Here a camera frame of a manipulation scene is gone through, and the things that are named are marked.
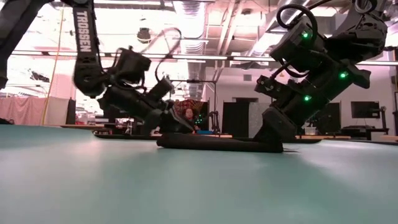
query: cable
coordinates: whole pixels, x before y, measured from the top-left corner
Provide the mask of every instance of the cable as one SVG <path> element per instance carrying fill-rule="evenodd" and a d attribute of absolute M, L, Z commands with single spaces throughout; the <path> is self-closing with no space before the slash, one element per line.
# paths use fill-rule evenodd
<path fill-rule="evenodd" d="M 282 12 L 286 9 L 297 9 L 299 11 L 301 11 L 301 13 L 305 14 L 311 22 L 311 26 L 312 26 L 312 35 L 311 35 L 311 39 L 310 39 L 310 46 L 313 45 L 315 43 L 315 41 L 317 40 L 317 35 L 318 35 L 318 22 L 317 19 L 315 18 L 315 16 L 312 14 L 312 12 L 305 6 L 301 6 L 298 4 L 288 4 L 288 5 L 284 5 L 282 7 L 279 8 L 277 14 L 276 14 L 276 20 L 278 22 L 278 24 L 285 29 L 291 29 L 294 27 L 295 25 L 295 21 L 296 19 L 298 19 L 298 17 L 296 17 L 293 22 L 291 22 L 290 24 L 285 24 L 282 21 Z"/>
<path fill-rule="evenodd" d="M 360 6 L 359 0 L 355 0 L 354 7 L 355 7 L 355 11 L 357 13 L 359 13 L 359 14 L 369 13 L 369 12 L 375 10 L 375 8 L 377 7 L 377 0 L 365 0 L 365 1 L 366 1 L 366 4 L 364 6 Z"/>
<path fill-rule="evenodd" d="M 49 106 L 49 98 L 50 98 L 51 88 L 52 88 L 52 84 L 53 84 L 53 82 L 54 82 L 55 69 L 57 68 L 58 56 L 59 56 L 59 54 L 60 54 L 60 49 L 61 49 L 61 36 L 62 36 L 62 26 L 63 26 L 63 12 L 64 12 L 64 8 L 65 8 L 65 4 L 62 6 L 62 9 L 61 9 L 61 22 L 60 22 L 60 32 L 59 32 L 59 35 L 58 35 L 57 54 L 55 55 L 54 68 L 53 68 L 53 70 L 52 70 L 52 76 L 51 76 L 51 82 L 50 82 L 49 92 L 47 93 L 47 97 L 46 97 L 45 103 L 44 103 L 44 111 L 43 111 L 43 117 L 42 117 L 42 125 L 44 125 L 45 115 L 47 114 L 47 107 Z"/>
<path fill-rule="evenodd" d="M 278 76 L 279 73 L 281 73 L 283 70 L 285 70 L 290 64 L 292 64 L 293 60 L 288 61 L 287 63 L 284 63 L 283 60 L 281 60 L 279 63 L 282 65 L 280 68 L 278 68 L 269 78 L 274 80 L 276 76 Z"/>
<path fill-rule="evenodd" d="M 162 36 L 165 36 L 167 32 L 170 32 L 170 31 L 173 31 L 173 30 L 174 30 L 174 31 L 177 31 L 180 37 L 178 38 L 178 41 L 173 45 L 173 47 L 169 50 L 169 52 L 166 54 L 166 56 L 165 56 L 164 58 L 162 58 L 162 59 L 160 60 L 159 64 L 156 66 L 156 69 L 155 69 L 155 78 L 156 78 L 156 81 L 157 81 L 157 82 L 160 82 L 159 76 L 157 75 L 157 71 L 158 71 L 158 69 L 159 69 L 160 64 L 161 64 L 162 62 L 164 62 L 166 59 L 168 59 L 169 57 L 171 57 L 171 54 L 172 54 L 172 53 L 175 51 L 175 49 L 177 49 L 177 47 L 179 47 L 179 45 L 180 45 L 180 42 L 181 42 L 181 39 L 182 39 L 182 33 L 181 33 L 181 31 L 180 31 L 179 29 L 175 28 L 175 27 L 173 27 L 173 28 L 168 28 L 168 29 L 164 29 L 164 30 L 162 30 L 162 32 L 161 32 L 160 34 L 158 34 L 155 38 L 153 38 L 153 40 L 148 44 L 147 47 L 145 47 L 143 50 L 140 51 L 140 54 L 146 52 L 148 49 L 150 49 L 150 48 L 156 43 L 156 41 L 159 40 L 159 38 L 161 38 Z M 121 50 L 121 49 L 117 49 L 117 51 L 116 51 L 116 54 L 115 54 L 115 57 L 114 57 L 114 60 L 113 60 L 112 67 L 114 67 L 114 66 L 116 65 L 116 63 L 118 62 L 118 58 L 119 58 L 118 54 L 119 54 L 119 51 L 120 51 L 120 50 Z"/>
<path fill-rule="evenodd" d="M 324 1 L 317 2 L 317 3 L 313 4 L 313 5 L 311 5 L 310 7 L 314 8 L 314 7 L 317 7 L 317 6 L 319 6 L 319 5 L 321 5 L 321 4 L 325 3 L 325 2 L 328 2 L 328 1 L 331 1 L 331 0 L 324 0 Z M 301 11 L 301 13 L 300 13 L 290 24 L 285 24 L 285 23 L 282 21 L 282 17 L 281 17 L 281 16 L 282 16 L 282 12 L 283 12 L 284 10 L 286 10 L 286 9 L 296 9 L 296 10 Z M 302 15 L 306 15 L 306 16 L 310 19 L 310 22 L 311 22 L 311 26 L 312 26 L 312 35 L 311 35 L 310 42 L 308 43 L 308 48 L 311 48 L 311 47 L 315 44 L 315 41 L 316 41 L 317 38 L 318 38 L 318 22 L 317 22 L 317 19 L 315 18 L 315 16 L 313 15 L 313 13 L 311 12 L 311 10 L 310 10 L 309 8 L 307 8 L 307 7 L 305 7 L 305 6 L 298 5 L 298 4 L 288 4 L 288 5 L 284 5 L 284 6 L 280 7 L 279 10 L 277 11 L 276 20 L 277 20 L 278 24 L 279 24 L 282 28 L 285 28 L 285 29 L 288 29 L 288 30 L 289 30 L 289 29 L 293 28 L 293 27 L 296 25 L 298 19 L 299 19 Z M 282 66 L 281 66 L 276 72 L 280 73 L 280 72 L 282 72 L 283 70 L 286 70 L 286 72 L 287 72 L 291 77 L 294 77 L 294 78 L 303 78 L 303 77 L 306 77 L 306 76 L 308 75 L 308 72 L 307 72 L 307 73 L 304 73 L 304 74 L 299 74 L 299 73 L 296 73 L 296 72 L 291 71 L 291 70 L 288 68 L 288 66 L 289 66 L 290 64 L 292 64 L 293 61 L 294 61 L 294 60 L 291 60 L 291 61 L 289 61 L 288 63 L 285 63 L 283 60 L 280 60 L 279 62 L 280 62 L 280 64 L 281 64 Z M 276 74 L 274 73 L 274 74 L 272 74 L 271 76 L 272 76 L 272 77 L 276 77 L 276 76 L 278 75 L 278 73 L 276 73 Z"/>
<path fill-rule="evenodd" d="M 163 63 L 167 58 L 169 58 L 169 57 L 172 56 L 172 53 L 174 52 L 174 50 L 177 49 L 177 47 L 179 47 L 179 45 L 180 45 L 180 43 L 181 43 L 181 40 L 182 40 L 182 33 L 181 33 L 181 31 L 180 31 L 179 29 L 177 29 L 177 28 L 171 28 L 171 29 L 169 29 L 169 30 L 164 30 L 161 34 L 165 34 L 166 32 L 171 31 L 171 30 L 176 30 L 176 31 L 178 32 L 180 38 L 178 38 L 178 41 L 174 44 L 174 46 L 172 47 L 172 49 L 169 50 L 169 52 L 166 54 L 166 56 L 165 56 L 164 58 L 162 58 L 162 59 L 160 60 L 160 62 L 157 64 L 156 69 L 155 69 L 155 78 L 156 78 L 156 81 L 157 81 L 157 82 L 160 82 L 159 76 L 157 75 L 157 71 L 158 71 L 158 69 L 159 69 L 160 64 Z"/>

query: green tabletop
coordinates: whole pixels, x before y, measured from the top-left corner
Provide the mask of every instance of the green tabletop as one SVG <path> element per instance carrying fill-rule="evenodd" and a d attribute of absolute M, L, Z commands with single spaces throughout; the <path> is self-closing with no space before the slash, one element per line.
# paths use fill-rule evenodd
<path fill-rule="evenodd" d="M 90 131 L 0 125 L 1 224 L 397 223 L 398 148 L 158 149 Z"/>

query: pipe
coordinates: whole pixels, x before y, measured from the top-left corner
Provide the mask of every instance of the pipe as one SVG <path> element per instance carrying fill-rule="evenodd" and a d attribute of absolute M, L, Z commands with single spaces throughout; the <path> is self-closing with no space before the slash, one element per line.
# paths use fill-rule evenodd
<path fill-rule="evenodd" d="M 310 2 L 309 0 L 282 0 L 282 1 L 279 1 L 279 3 L 278 3 L 278 9 L 281 6 L 284 6 L 286 4 L 299 4 L 299 5 L 304 6 L 304 5 L 308 4 L 309 2 Z M 269 13 L 269 15 L 271 15 L 270 18 L 268 18 L 268 16 L 267 16 L 266 23 L 264 25 L 264 27 L 266 28 L 266 32 L 264 33 L 264 35 L 262 35 L 259 38 L 259 41 L 257 41 L 253 45 L 252 49 L 248 51 L 248 53 L 246 54 L 247 57 L 250 57 L 250 56 L 260 57 L 261 55 L 264 54 L 264 52 L 267 50 L 267 48 L 270 45 L 272 45 L 269 43 L 269 39 L 275 38 L 274 35 L 276 35 L 276 34 L 270 34 L 269 31 L 272 29 L 275 29 L 276 27 L 279 27 L 278 23 L 276 22 L 276 12 L 278 9 Z M 299 11 L 296 9 L 286 9 L 282 12 L 281 19 L 282 19 L 282 21 L 284 21 L 285 23 L 288 24 L 298 13 L 299 13 Z"/>
<path fill-rule="evenodd" d="M 230 1 L 229 5 L 228 5 L 228 14 L 226 16 L 226 19 L 225 19 L 224 23 L 222 24 L 223 29 L 221 30 L 220 40 L 218 41 L 216 55 L 219 55 L 220 52 L 221 52 L 221 48 L 222 48 L 223 43 L 224 43 L 225 35 L 226 35 L 227 31 L 228 31 L 229 23 L 231 22 L 231 19 L 232 19 L 232 14 L 234 12 L 234 7 L 235 7 L 235 1 Z"/>
<path fill-rule="evenodd" d="M 232 37 L 235 34 L 236 21 L 238 20 L 239 15 L 242 13 L 242 10 L 243 10 L 243 1 L 240 1 L 239 5 L 238 5 L 238 9 L 236 10 L 236 13 L 235 13 L 235 18 L 233 19 L 232 24 L 230 25 L 231 28 L 229 28 L 228 37 L 227 37 L 226 42 L 224 44 L 223 51 L 221 52 L 222 55 L 225 55 L 227 50 L 228 50 L 228 47 L 229 47 L 229 45 L 230 45 L 230 43 L 232 41 Z"/>
<path fill-rule="evenodd" d="M 185 55 L 202 55 L 205 43 L 199 39 L 202 39 L 205 33 L 206 3 L 198 1 L 175 1 L 174 9 L 179 17 L 179 28 L 183 37 L 193 39 L 181 41 L 181 53 Z M 188 79 L 199 79 L 201 64 L 190 62 L 187 64 Z M 195 95 L 196 97 L 197 89 L 189 90 L 189 95 Z"/>

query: white wall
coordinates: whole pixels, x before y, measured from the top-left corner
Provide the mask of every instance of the white wall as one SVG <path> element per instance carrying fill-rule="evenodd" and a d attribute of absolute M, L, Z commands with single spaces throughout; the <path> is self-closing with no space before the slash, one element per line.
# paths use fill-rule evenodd
<path fill-rule="evenodd" d="M 389 54 L 385 53 L 379 60 L 389 60 Z M 341 102 L 341 125 L 367 124 L 382 128 L 381 119 L 353 119 L 351 117 L 351 101 L 378 101 L 380 106 L 386 107 L 386 123 L 390 129 L 389 134 L 395 134 L 394 116 L 394 90 L 390 75 L 395 73 L 394 67 L 383 66 L 359 66 L 372 72 L 371 86 L 369 89 L 351 85 L 332 102 Z"/>
<path fill-rule="evenodd" d="M 231 85 L 217 85 L 216 94 L 216 111 L 218 111 L 220 118 L 220 128 L 223 127 L 223 105 L 224 102 L 233 102 L 233 98 L 245 97 L 245 98 L 259 98 L 260 103 L 271 103 L 271 98 L 264 94 L 260 94 L 254 91 L 254 86 L 231 86 Z M 214 93 L 205 86 L 203 92 L 203 100 L 210 100 L 210 111 L 214 110 Z"/>
<path fill-rule="evenodd" d="M 378 60 L 389 60 L 388 54 L 385 54 Z M 390 129 L 390 134 L 395 134 L 394 117 L 392 112 L 394 110 L 394 85 L 390 81 L 390 75 L 395 72 L 394 67 L 382 67 L 382 66 L 360 66 L 360 69 L 370 70 L 371 75 L 371 86 L 365 90 L 357 86 L 350 86 L 341 95 L 335 98 L 332 102 L 341 102 L 341 125 L 361 125 L 368 124 L 381 128 L 381 119 L 353 119 L 351 117 L 351 101 L 379 101 L 380 106 L 385 106 L 386 110 L 386 123 Z M 206 74 L 207 79 L 213 75 L 213 69 L 207 68 Z M 244 82 L 243 75 L 251 74 L 252 82 Z M 226 68 L 220 76 L 217 84 L 217 106 L 216 110 L 220 114 L 220 126 L 222 127 L 222 114 L 223 114 L 223 102 L 232 102 L 235 97 L 247 97 L 247 98 L 259 98 L 261 103 L 270 103 L 271 99 L 263 94 L 256 93 L 254 87 L 256 86 L 255 81 L 260 75 L 269 76 L 270 72 L 267 70 L 241 70 L 237 68 Z M 284 75 L 278 77 L 278 81 L 286 83 L 290 77 Z M 203 100 L 210 99 L 210 110 L 214 109 L 213 106 L 213 92 L 206 86 L 203 91 Z"/>

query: yellow rope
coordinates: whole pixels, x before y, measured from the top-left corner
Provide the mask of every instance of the yellow rope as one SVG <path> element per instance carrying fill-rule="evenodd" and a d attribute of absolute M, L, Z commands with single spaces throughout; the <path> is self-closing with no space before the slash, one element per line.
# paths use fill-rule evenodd
<path fill-rule="evenodd" d="M 52 84 L 53 84 L 53 81 L 54 81 L 55 69 L 57 68 L 58 56 L 59 56 L 60 49 L 61 49 L 61 36 L 62 36 L 62 25 L 63 25 L 63 9 L 64 9 L 64 6 L 62 6 L 62 9 L 61 9 L 61 23 L 60 23 L 60 33 L 59 33 L 59 36 L 58 36 L 57 54 L 55 55 L 54 68 L 52 70 L 52 76 L 51 76 L 51 82 L 50 82 L 50 89 L 49 89 L 49 91 L 47 93 L 47 97 L 45 98 L 44 111 L 43 111 L 43 117 L 42 117 L 42 125 L 44 125 L 45 115 L 47 114 L 47 107 L 49 106 L 49 98 L 50 98 Z"/>

